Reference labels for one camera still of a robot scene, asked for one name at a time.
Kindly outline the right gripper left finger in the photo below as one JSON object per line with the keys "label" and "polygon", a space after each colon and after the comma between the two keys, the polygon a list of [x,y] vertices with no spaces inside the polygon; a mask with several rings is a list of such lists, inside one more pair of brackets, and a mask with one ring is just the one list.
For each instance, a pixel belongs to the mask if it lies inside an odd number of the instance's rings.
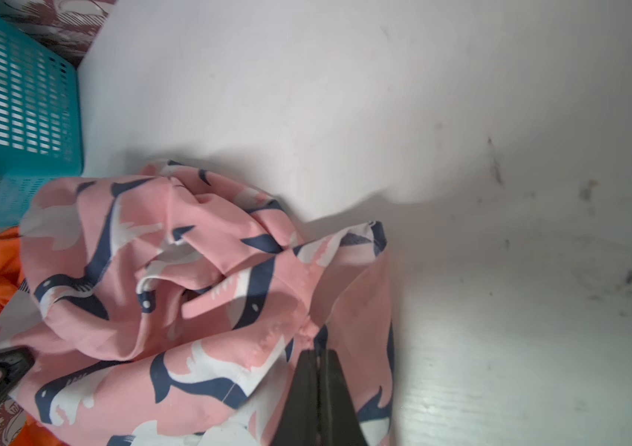
{"label": "right gripper left finger", "polygon": [[271,446],[320,444],[319,368],[315,350],[303,351]]}

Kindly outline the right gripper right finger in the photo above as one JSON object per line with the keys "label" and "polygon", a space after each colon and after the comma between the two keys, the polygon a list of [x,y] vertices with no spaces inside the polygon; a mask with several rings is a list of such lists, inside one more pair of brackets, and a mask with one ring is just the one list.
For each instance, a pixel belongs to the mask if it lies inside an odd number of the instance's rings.
{"label": "right gripper right finger", "polygon": [[321,445],[366,446],[337,353],[320,354]]}

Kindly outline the pink patterned garment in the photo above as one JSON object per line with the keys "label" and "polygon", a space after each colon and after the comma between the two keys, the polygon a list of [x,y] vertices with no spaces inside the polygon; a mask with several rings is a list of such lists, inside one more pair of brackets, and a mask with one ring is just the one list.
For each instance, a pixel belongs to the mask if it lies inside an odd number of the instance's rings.
{"label": "pink patterned garment", "polygon": [[12,392],[70,445],[267,445],[298,404],[305,352],[334,351],[356,428],[390,442],[394,336],[383,225],[306,241],[280,203],[166,162],[61,178],[19,226],[22,285],[0,350],[35,363]]}

